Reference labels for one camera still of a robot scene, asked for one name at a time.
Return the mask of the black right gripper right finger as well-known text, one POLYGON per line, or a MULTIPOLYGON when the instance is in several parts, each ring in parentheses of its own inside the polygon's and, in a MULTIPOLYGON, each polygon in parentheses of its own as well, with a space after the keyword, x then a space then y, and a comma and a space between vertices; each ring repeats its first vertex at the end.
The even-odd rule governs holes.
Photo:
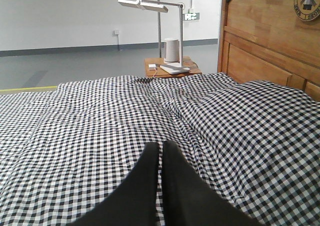
POLYGON ((163 143, 161 185, 166 225, 260 224, 215 193, 171 140, 163 143))

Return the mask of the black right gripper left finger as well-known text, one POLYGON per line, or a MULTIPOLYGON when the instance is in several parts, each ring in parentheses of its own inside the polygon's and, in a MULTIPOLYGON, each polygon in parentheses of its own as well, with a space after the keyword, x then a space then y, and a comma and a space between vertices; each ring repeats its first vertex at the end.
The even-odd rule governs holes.
POLYGON ((159 144, 146 143, 134 168, 101 203, 69 225, 156 225, 159 144))

